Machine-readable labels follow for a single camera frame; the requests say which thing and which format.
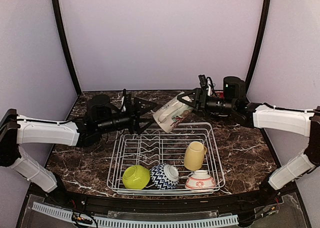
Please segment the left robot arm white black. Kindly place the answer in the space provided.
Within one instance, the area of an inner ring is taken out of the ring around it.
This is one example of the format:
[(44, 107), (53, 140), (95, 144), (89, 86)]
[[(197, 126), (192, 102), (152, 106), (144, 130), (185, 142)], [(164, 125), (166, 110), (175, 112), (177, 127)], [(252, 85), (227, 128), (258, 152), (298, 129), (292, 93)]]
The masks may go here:
[(56, 173), (26, 153), (23, 144), (60, 144), (86, 148), (100, 141), (103, 134), (128, 130), (140, 135), (153, 120), (143, 115), (157, 104), (124, 94), (120, 108), (108, 95), (99, 94), (86, 103), (83, 117), (68, 121), (43, 120), (17, 114), (9, 109), (0, 122), (0, 165), (9, 167), (40, 187), (60, 206), (67, 206), (71, 196)]

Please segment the red floral plate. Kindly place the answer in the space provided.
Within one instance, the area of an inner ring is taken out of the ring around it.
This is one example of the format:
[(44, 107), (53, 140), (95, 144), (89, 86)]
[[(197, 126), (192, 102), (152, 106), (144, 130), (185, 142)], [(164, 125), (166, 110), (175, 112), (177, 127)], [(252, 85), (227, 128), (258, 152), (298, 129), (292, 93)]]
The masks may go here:
[(216, 90), (213, 94), (213, 97), (224, 98), (224, 93), (221, 90)]

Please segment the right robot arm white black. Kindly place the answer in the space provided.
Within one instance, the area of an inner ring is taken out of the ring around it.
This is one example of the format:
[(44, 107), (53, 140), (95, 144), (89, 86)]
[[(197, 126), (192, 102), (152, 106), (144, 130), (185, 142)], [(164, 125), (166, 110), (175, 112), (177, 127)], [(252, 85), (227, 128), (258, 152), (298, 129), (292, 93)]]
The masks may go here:
[(265, 130), (281, 166), (261, 182), (255, 201), (266, 205), (287, 184), (320, 165), (320, 109), (292, 109), (266, 102), (249, 102), (243, 91), (225, 88), (223, 97), (209, 96), (201, 88), (185, 92), (178, 100), (196, 111), (225, 113), (246, 128)]

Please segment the white patterned tall mug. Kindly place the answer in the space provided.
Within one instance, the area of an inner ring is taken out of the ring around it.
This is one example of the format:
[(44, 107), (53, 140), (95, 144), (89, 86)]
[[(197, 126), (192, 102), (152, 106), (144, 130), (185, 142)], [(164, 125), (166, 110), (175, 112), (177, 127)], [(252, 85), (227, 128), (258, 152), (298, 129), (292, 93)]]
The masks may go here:
[(166, 133), (174, 130), (193, 111), (191, 106), (178, 100), (178, 95), (152, 115), (154, 121)]

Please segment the yellow mug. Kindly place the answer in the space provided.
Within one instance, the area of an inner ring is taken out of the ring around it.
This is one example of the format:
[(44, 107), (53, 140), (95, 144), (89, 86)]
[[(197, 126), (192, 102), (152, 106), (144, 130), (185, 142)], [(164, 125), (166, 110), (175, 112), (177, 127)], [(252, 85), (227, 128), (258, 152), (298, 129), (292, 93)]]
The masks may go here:
[(189, 144), (184, 155), (184, 167), (190, 171), (200, 170), (203, 166), (207, 148), (199, 141)]

